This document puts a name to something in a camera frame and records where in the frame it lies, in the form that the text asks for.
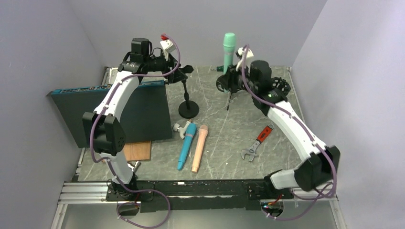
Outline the black tripod mic stand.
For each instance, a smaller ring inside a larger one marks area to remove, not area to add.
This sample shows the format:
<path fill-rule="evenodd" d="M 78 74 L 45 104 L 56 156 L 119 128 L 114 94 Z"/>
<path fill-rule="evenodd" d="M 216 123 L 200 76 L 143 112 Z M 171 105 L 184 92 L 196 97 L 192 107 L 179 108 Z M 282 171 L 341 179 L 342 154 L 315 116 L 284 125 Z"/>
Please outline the black tripod mic stand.
<path fill-rule="evenodd" d="M 238 92 L 237 84 L 234 83 L 234 78 L 231 76 L 221 75 L 216 80 L 216 88 L 220 92 L 229 93 L 226 110 L 229 110 L 231 97 L 234 93 Z"/>

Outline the green microphone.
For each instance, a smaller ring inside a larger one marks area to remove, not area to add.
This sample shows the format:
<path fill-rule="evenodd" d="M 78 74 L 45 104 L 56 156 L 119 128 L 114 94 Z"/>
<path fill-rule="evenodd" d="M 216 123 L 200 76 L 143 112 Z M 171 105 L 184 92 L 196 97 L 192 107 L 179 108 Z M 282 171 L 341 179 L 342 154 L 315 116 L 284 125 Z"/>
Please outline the green microphone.
<path fill-rule="evenodd" d="M 236 46 L 236 35 L 233 32 L 227 32 L 224 35 L 223 49 L 224 49 L 224 64 L 223 74 L 226 74 L 230 65 L 233 65 L 233 57 Z"/>

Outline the black round base stand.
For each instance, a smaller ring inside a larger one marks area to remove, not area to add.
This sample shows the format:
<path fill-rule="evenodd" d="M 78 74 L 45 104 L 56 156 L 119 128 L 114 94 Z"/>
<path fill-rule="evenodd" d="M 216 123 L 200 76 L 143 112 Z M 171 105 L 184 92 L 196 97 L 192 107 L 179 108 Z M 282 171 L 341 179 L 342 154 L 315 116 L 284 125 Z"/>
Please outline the black round base stand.
<path fill-rule="evenodd" d="M 179 115 L 186 119 L 192 119 L 196 117 L 199 113 L 199 107 L 196 102 L 190 100 L 189 93 L 187 91 L 187 76 L 180 70 L 176 70 L 174 73 L 174 82 L 181 81 L 184 89 L 184 102 L 179 105 L 178 112 Z"/>

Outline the black shock mount stand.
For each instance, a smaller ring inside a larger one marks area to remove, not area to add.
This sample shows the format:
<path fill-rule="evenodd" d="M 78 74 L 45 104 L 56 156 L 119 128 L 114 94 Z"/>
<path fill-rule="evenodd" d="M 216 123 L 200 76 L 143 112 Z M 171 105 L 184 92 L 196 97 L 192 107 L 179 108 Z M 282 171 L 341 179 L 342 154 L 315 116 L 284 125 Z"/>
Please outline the black shock mount stand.
<path fill-rule="evenodd" d="M 273 89 L 281 91 L 284 96 L 287 96 L 291 90 L 290 84 L 280 77 L 271 78 L 271 85 Z"/>

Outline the pink microphone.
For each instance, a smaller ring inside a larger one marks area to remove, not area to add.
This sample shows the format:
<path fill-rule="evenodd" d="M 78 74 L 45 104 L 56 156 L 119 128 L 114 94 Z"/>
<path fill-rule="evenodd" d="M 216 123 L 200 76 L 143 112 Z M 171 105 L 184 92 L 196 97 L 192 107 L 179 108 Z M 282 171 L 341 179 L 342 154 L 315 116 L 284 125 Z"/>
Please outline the pink microphone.
<path fill-rule="evenodd" d="M 203 149 L 204 149 L 204 144 L 205 140 L 208 136 L 209 128 L 206 125 L 202 125 L 199 128 L 198 131 L 198 140 L 197 140 L 197 145 L 194 153 L 194 158 L 193 158 L 193 163 L 192 163 L 192 168 L 191 171 L 193 173 L 197 173 L 199 170 L 202 154 L 203 154 Z"/>

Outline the blue microphone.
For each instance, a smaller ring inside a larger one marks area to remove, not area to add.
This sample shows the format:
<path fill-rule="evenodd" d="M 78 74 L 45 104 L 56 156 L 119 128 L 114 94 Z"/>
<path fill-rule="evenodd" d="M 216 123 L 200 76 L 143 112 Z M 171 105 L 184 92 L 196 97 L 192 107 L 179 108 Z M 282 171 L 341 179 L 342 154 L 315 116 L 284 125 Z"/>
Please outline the blue microphone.
<path fill-rule="evenodd" d="M 193 137 L 196 133 L 196 124 L 188 121 L 187 122 L 187 127 L 185 127 L 185 132 L 184 132 L 184 139 L 183 139 L 183 145 L 180 151 L 179 155 L 179 160 L 177 164 L 177 169 L 180 171 L 183 169 L 183 166 L 186 162 L 190 146 L 193 140 Z"/>

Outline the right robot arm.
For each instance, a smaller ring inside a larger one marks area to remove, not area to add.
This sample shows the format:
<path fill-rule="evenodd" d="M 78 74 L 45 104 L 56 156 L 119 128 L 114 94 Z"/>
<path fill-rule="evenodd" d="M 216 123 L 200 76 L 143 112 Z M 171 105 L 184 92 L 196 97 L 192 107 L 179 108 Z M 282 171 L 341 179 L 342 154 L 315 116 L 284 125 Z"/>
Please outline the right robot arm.
<path fill-rule="evenodd" d="M 316 137 L 297 115 L 287 98 L 290 84 L 283 78 L 272 77 L 272 70 L 265 61 L 253 61 L 245 68 L 241 64 L 230 65 L 224 70 L 216 81 L 217 89 L 250 93 L 256 108 L 279 127 L 301 160 L 293 169 L 269 174 L 263 185 L 264 194 L 275 198 L 286 188 L 311 191 L 328 181 L 335 184 L 340 151 Z"/>

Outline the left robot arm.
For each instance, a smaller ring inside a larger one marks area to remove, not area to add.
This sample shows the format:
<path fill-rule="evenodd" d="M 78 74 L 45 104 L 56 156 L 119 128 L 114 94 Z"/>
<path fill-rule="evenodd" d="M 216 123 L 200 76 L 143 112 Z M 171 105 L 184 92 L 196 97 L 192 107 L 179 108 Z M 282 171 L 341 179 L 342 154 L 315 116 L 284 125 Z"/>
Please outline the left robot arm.
<path fill-rule="evenodd" d="M 186 79 L 181 53 L 173 38 L 162 34 L 160 56 L 153 54 L 150 40 L 134 38 L 118 73 L 102 102 L 82 117 L 85 137 L 94 163 L 105 161 L 113 177 L 110 188 L 124 200 L 132 200 L 141 190 L 135 172 L 128 166 L 123 148 L 126 135 L 120 123 L 122 112 L 145 77 L 164 77 L 170 83 Z"/>

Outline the dark blue flat box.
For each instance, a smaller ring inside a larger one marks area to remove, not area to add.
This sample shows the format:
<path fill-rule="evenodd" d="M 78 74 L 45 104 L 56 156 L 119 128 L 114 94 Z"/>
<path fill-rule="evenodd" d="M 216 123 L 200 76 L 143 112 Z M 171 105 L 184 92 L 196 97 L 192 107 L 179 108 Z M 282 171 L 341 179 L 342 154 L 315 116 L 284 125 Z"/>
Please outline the dark blue flat box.
<path fill-rule="evenodd" d="M 88 147 L 82 116 L 105 98 L 109 86 L 56 89 L 50 93 L 79 148 Z M 142 82 L 132 93 L 120 118 L 126 143 L 172 138 L 166 86 L 163 80 Z"/>

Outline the white plastic faucet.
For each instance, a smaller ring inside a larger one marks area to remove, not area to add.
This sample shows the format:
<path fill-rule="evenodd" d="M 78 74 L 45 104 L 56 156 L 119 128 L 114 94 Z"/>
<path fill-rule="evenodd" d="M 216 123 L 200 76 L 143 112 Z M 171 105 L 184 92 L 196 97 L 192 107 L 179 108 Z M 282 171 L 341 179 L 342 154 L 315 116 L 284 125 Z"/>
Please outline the white plastic faucet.
<path fill-rule="evenodd" d="M 185 138 L 186 130 L 187 130 L 188 126 L 189 126 L 191 123 L 192 123 L 192 120 L 191 120 L 191 119 L 189 119 L 189 120 L 186 122 L 186 124 L 185 124 L 184 126 L 181 126 L 180 124 L 175 123 L 175 124 L 173 125 L 172 129 L 173 129 L 174 132 L 178 132 L 179 135 L 180 135 L 180 138 L 183 140 L 183 139 Z"/>

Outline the wooden board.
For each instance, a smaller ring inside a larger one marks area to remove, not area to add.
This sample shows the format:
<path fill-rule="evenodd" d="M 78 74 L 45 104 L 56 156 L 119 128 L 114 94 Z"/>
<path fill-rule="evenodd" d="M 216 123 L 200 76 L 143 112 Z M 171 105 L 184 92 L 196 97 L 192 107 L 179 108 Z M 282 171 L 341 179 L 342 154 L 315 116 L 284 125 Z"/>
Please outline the wooden board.
<path fill-rule="evenodd" d="M 127 161 L 149 161 L 151 158 L 151 142 L 125 144 L 124 155 Z"/>

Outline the chrome metal fitting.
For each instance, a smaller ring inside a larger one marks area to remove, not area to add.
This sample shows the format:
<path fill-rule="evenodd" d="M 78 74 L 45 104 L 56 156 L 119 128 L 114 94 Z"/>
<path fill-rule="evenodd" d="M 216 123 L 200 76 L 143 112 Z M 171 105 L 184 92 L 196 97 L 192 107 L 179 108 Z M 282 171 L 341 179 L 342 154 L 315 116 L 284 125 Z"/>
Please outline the chrome metal fitting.
<path fill-rule="evenodd" d="M 138 170 L 138 168 L 140 167 L 140 165 L 141 165 L 141 162 L 140 161 L 135 161 L 135 162 L 132 162 L 131 163 L 132 164 L 132 166 L 133 166 L 133 172 L 134 173 L 136 173 L 136 171 Z"/>

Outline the green handled screwdriver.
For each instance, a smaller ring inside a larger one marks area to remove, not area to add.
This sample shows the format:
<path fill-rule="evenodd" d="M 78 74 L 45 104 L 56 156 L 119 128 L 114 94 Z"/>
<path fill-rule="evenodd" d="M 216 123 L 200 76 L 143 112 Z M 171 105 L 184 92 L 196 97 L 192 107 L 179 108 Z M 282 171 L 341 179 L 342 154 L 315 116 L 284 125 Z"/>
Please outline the green handled screwdriver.
<path fill-rule="evenodd" d="M 215 67 L 215 68 L 211 68 L 210 70 L 211 70 L 211 71 L 222 72 L 222 71 L 224 70 L 224 66 L 223 66 L 223 65 L 217 66 L 217 67 Z"/>

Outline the silver metal bracket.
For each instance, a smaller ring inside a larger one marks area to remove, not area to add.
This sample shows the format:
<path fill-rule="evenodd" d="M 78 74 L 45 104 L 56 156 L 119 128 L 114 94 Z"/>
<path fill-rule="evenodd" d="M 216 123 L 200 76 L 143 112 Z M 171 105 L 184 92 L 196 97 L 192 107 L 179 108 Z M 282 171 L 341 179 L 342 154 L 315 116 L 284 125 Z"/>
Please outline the silver metal bracket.
<path fill-rule="evenodd" d="M 107 67 L 101 85 L 112 85 L 118 73 L 117 67 Z"/>

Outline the red handled adjustable wrench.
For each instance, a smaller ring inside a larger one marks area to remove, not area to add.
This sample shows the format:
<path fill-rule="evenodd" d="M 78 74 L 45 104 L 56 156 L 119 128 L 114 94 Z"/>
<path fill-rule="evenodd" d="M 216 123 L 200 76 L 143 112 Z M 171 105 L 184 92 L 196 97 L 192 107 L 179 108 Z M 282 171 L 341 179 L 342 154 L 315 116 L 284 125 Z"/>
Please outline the red handled adjustable wrench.
<path fill-rule="evenodd" d="M 272 124 L 267 125 L 255 139 L 254 143 L 250 147 L 245 148 L 241 151 L 241 158 L 244 160 L 248 156 L 249 162 L 252 162 L 254 158 L 258 156 L 258 154 L 256 153 L 257 148 L 270 135 L 273 129 L 274 126 Z"/>

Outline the black mounting rail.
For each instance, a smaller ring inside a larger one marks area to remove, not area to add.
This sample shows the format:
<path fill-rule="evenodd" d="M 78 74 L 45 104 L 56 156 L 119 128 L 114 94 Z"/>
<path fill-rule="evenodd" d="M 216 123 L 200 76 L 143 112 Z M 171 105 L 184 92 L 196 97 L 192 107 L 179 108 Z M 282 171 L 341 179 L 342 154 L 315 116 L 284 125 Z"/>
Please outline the black mounting rail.
<path fill-rule="evenodd" d="M 131 193 L 111 182 L 108 202 L 140 202 L 142 213 L 160 210 L 233 209 L 260 210 L 259 202 L 292 199 L 289 189 L 275 189 L 267 179 L 138 180 Z"/>

